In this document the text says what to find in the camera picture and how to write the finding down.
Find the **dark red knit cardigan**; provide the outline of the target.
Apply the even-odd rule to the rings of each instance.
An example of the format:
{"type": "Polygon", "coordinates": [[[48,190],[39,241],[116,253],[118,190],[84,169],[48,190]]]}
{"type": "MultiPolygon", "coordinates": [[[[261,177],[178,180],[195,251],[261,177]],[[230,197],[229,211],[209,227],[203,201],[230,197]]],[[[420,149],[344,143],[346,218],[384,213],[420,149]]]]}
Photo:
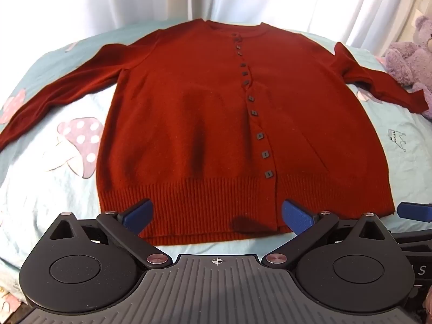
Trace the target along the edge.
{"type": "Polygon", "coordinates": [[[286,232],[281,205],[356,219],[393,213],[387,159],[351,90],[423,114],[422,92],[261,24],[194,20],[109,44],[41,89],[1,132],[6,147],[55,107],[115,87],[97,156],[103,211],[148,198],[155,245],[286,232]]]}

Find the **light teal mushroom bedsheet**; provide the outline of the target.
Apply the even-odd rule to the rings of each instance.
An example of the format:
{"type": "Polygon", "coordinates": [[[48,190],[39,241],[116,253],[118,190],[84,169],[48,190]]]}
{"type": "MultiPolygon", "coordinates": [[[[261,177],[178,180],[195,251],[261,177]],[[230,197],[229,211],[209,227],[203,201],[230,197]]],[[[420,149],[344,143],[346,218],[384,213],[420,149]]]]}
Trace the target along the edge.
{"type": "MultiPolygon", "coordinates": [[[[46,53],[27,71],[6,101],[6,109],[31,99],[44,86],[93,57],[103,45],[131,44],[171,26],[144,22],[99,34],[46,53]]],[[[381,104],[366,91],[354,94],[370,117],[387,156],[395,202],[431,201],[431,123],[393,104],[381,104]]],[[[80,153],[63,136],[75,119],[103,124],[113,88],[88,95],[53,111],[31,132],[1,153],[1,289],[24,296],[18,275],[23,262],[63,211],[91,219],[100,212],[94,174],[86,174],[80,153]]]]}

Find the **purple teddy bear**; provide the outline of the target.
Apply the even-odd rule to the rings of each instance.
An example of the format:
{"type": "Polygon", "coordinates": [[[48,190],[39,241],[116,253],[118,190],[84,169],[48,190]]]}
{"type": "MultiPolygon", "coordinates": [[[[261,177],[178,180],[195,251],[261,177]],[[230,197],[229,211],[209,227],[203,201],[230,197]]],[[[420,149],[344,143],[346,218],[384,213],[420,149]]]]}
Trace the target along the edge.
{"type": "Polygon", "coordinates": [[[431,119],[431,18],[421,15],[415,21],[413,42],[393,42],[385,53],[387,72],[405,88],[423,92],[431,119]]]}

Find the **white sheer curtain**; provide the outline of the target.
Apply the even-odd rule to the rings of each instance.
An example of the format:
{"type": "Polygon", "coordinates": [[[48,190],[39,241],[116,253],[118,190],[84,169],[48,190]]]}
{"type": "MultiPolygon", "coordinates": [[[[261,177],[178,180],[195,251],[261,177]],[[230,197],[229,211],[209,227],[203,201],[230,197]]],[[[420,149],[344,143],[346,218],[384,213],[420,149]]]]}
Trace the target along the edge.
{"type": "Polygon", "coordinates": [[[142,21],[268,23],[379,52],[414,0],[1,0],[1,52],[41,53],[142,21]]]}

